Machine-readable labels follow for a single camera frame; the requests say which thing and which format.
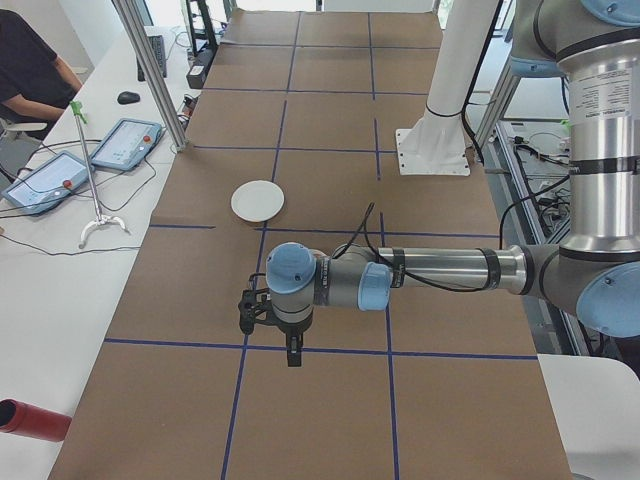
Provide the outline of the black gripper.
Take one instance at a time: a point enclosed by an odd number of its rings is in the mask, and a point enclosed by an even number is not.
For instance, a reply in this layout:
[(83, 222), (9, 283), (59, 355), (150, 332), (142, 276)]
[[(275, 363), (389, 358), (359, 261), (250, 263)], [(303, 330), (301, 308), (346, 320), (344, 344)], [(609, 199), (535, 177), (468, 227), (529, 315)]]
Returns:
[(301, 340), (304, 332), (312, 325), (313, 318), (307, 317), (296, 323), (279, 321), (278, 328), (287, 339), (287, 366), (300, 367), (302, 363)]

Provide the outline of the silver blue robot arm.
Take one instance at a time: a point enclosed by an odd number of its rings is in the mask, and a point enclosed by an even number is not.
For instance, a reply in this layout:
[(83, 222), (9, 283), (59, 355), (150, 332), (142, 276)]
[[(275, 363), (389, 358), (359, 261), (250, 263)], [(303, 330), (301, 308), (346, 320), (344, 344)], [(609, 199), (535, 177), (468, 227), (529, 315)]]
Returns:
[(635, 1), (521, 1), (512, 65), (522, 77), (565, 76), (569, 87), (571, 225), (557, 245), (492, 249), (377, 248), (332, 255), (275, 247), (266, 286), (245, 291), (240, 327), (285, 336), (302, 362), (317, 306), (380, 311), (394, 288), (472, 293), (505, 289), (546, 300), (610, 337), (639, 333), (639, 5)]

